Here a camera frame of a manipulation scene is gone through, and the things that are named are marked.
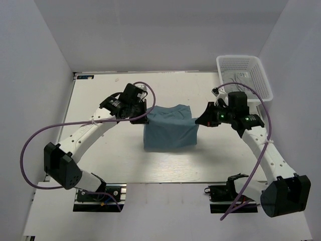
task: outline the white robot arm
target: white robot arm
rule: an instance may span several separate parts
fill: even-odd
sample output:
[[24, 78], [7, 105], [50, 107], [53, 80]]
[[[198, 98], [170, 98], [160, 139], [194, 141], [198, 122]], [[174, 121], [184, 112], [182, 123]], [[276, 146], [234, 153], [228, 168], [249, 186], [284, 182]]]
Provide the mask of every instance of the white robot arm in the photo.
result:
[[[246, 94], [229, 93], [227, 105], [224, 102], [225, 92], [215, 88], [213, 93], [217, 97], [216, 101], [208, 103], [205, 112], [195, 121], [196, 124], [207, 127], [217, 127], [221, 123], [231, 124], [257, 159], [265, 143], [269, 142], [260, 162], [267, 185], [250, 180], [242, 194], [261, 204], [270, 217], [303, 211], [311, 183], [307, 176], [299, 176], [282, 158], [273, 142], [267, 140], [264, 123], [258, 115], [249, 113]], [[244, 174], [228, 178], [226, 190], [231, 198], [234, 199], [241, 192], [247, 179], [248, 176]]]
[[[128, 84], [122, 93], [105, 99], [91, 116], [92, 124], [81, 126], [68, 138], [54, 145], [48, 143], [44, 149], [45, 172], [65, 189], [79, 188], [89, 192], [104, 192], [106, 183], [93, 173], [79, 169], [77, 163], [83, 154], [117, 121], [138, 117], [146, 113], [146, 86]], [[147, 124], [147, 117], [132, 124]]]

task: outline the folded fabric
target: folded fabric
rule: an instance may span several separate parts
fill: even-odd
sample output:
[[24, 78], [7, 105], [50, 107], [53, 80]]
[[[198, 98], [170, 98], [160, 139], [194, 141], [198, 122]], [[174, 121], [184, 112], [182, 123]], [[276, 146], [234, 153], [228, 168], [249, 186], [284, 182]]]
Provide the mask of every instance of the folded fabric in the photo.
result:
[[144, 125], [145, 149], [175, 149], [197, 144], [199, 127], [187, 105], [155, 106], [148, 120], [149, 124]]

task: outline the cable tie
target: cable tie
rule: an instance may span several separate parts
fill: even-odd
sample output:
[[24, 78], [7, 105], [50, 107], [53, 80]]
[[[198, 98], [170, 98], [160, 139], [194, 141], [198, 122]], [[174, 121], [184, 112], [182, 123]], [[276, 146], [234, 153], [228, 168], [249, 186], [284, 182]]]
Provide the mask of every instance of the cable tie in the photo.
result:
[[97, 122], [94, 120], [94, 118], [91, 119], [91, 124], [95, 126], [98, 125]]
[[265, 143], [271, 143], [271, 144], [273, 144], [274, 143], [274, 141], [273, 140], [268, 140], [268, 139], [265, 139], [265, 141], [264, 141], [264, 143], [263, 144], [265, 144]]

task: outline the black joint housing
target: black joint housing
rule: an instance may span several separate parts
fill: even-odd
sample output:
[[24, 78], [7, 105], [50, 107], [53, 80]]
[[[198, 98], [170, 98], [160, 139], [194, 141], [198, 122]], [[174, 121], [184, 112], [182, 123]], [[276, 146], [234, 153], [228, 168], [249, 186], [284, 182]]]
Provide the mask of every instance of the black joint housing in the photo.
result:
[[140, 96], [144, 90], [136, 87], [133, 84], [127, 84], [123, 93], [121, 93], [118, 99], [125, 104], [137, 104], [140, 102]]
[[311, 188], [307, 176], [277, 177], [261, 194], [261, 205], [269, 217], [304, 211]]
[[82, 171], [71, 158], [72, 154], [65, 153], [51, 142], [44, 148], [44, 169], [55, 181], [65, 189], [77, 185], [82, 177]]

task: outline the white tabletop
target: white tabletop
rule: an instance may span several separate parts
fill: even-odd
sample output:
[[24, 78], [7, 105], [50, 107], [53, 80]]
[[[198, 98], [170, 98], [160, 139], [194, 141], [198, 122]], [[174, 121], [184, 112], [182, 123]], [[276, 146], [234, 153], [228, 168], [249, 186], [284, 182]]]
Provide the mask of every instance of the white tabletop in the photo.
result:
[[[198, 72], [115, 73], [77, 79], [66, 122], [89, 119], [105, 98], [136, 81], [144, 81], [153, 88], [157, 105], [189, 105], [192, 116], [199, 117], [207, 102], [215, 99], [211, 90], [219, 85], [219, 76], [218, 73]], [[151, 104], [152, 95], [149, 94], [147, 107]], [[64, 127], [62, 140], [77, 128]], [[255, 162], [249, 147], [229, 125], [200, 126], [195, 147], [151, 153], [143, 149], [143, 125], [119, 123], [93, 144], [78, 165], [108, 183], [208, 183], [226, 181], [227, 177], [238, 173], [249, 174]], [[266, 180], [261, 168], [254, 179]]]
[[[56, 183], [39, 183], [55, 186]], [[270, 218], [210, 213], [206, 184], [127, 185], [121, 213], [73, 212], [75, 189], [37, 190], [24, 235], [35, 241], [300, 241], [311, 239], [303, 212]]]

